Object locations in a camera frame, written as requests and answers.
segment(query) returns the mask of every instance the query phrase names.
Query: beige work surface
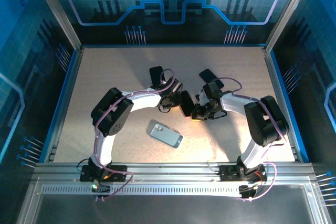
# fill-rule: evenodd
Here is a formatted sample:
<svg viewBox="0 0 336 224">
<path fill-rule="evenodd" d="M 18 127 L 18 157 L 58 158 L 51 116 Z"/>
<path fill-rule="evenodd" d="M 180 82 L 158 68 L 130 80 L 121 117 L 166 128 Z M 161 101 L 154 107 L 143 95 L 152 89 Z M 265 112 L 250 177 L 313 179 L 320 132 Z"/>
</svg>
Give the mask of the beige work surface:
<svg viewBox="0 0 336 224">
<path fill-rule="evenodd" d="M 243 84 L 240 94 L 274 95 L 261 48 L 146 47 L 85 49 L 65 118 L 54 162 L 78 162 L 91 155 L 94 130 L 90 113 L 113 87 L 135 91 L 151 86 L 149 68 L 175 71 L 192 98 L 204 82 L 198 74 L 206 68 L 218 77 L 232 77 Z M 224 81 L 223 90 L 237 84 Z M 148 135 L 155 122 L 183 135 L 175 149 Z M 180 108 L 161 113 L 157 108 L 132 112 L 115 138 L 114 162 L 199 163 L 235 161 L 250 142 L 246 118 L 229 112 L 215 121 L 194 122 Z M 289 144 L 271 148 L 268 161 L 294 161 Z"/>
</svg>

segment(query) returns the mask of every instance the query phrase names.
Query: gray smartphone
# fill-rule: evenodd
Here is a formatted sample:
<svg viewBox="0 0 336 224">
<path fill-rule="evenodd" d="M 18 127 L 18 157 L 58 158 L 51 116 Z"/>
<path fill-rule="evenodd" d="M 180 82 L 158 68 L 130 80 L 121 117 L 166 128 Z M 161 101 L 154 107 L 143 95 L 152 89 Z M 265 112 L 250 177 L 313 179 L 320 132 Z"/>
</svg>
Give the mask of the gray smartphone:
<svg viewBox="0 0 336 224">
<path fill-rule="evenodd" d="M 160 124 L 154 126 L 150 136 L 173 148 L 178 148 L 183 138 L 179 132 Z"/>
</svg>

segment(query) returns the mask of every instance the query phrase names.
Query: enclosure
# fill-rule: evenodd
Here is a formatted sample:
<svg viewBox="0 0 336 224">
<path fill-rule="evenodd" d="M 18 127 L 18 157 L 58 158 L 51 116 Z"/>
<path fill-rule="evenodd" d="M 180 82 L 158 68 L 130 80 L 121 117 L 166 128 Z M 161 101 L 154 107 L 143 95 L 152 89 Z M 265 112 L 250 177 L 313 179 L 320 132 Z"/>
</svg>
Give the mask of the enclosure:
<svg viewBox="0 0 336 224">
<path fill-rule="evenodd" d="M 0 4 L 1 223 L 336 221 L 336 0 Z M 195 122 L 179 106 L 150 105 L 128 116 L 113 144 L 113 163 L 134 178 L 94 200 L 77 169 L 93 151 L 91 111 L 111 88 L 154 86 L 156 66 L 172 69 L 194 103 L 205 69 L 238 80 L 236 93 L 276 99 L 289 131 L 263 155 L 277 167 L 265 164 L 265 196 L 237 200 L 240 183 L 214 172 L 248 148 L 244 115 Z M 222 82 L 223 92 L 237 89 Z M 183 136 L 178 148 L 150 136 L 156 124 Z"/>
</svg>

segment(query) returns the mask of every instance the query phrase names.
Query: blue printed backdrop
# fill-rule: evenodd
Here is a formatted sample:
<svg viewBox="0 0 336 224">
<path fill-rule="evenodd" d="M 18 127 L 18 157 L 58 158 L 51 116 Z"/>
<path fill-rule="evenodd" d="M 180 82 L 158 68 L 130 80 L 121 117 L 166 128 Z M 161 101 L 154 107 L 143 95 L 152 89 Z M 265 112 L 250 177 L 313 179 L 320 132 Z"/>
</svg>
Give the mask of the blue printed backdrop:
<svg viewBox="0 0 336 224">
<path fill-rule="evenodd" d="M 301 0 L 274 47 L 309 159 L 336 162 L 336 0 Z"/>
<path fill-rule="evenodd" d="M 228 45 L 265 43 L 287 1 L 60 0 L 83 44 Z"/>
<path fill-rule="evenodd" d="M 0 6 L 0 220 L 16 223 L 40 154 L 24 140 L 43 146 L 73 49 L 45 0 Z"/>
</svg>

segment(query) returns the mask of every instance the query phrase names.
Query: black cable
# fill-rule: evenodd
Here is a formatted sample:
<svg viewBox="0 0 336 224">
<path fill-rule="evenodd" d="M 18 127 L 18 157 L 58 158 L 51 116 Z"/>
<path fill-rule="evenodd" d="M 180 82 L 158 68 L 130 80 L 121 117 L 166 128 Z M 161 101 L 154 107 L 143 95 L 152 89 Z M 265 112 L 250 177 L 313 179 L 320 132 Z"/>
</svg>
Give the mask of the black cable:
<svg viewBox="0 0 336 224">
<path fill-rule="evenodd" d="M 88 159 L 88 158 L 84 158 L 83 160 L 81 160 L 81 161 L 77 164 L 77 166 L 76 166 L 77 171 L 81 172 L 81 170 L 78 169 L 78 166 L 79 166 L 81 163 L 83 163 L 84 161 L 86 161 L 86 160 L 89 160 L 89 159 Z"/>
</svg>

